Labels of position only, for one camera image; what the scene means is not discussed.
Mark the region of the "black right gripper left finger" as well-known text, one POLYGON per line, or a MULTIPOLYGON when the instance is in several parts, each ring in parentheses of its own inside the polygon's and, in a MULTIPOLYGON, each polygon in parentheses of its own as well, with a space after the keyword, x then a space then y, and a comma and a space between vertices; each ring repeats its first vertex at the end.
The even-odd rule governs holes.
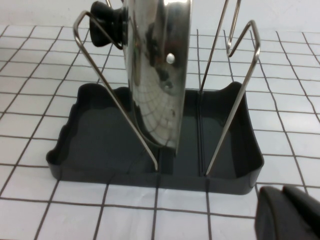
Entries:
POLYGON ((310 240, 312 229, 279 189, 259 191, 254 229, 258 240, 310 240))

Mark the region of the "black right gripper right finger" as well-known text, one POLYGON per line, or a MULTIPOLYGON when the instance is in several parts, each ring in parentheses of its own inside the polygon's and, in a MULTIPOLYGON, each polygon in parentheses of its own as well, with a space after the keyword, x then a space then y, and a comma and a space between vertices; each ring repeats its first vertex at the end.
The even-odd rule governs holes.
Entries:
POLYGON ((312 232, 320 239, 320 202, 293 186, 284 186, 282 192, 312 232))

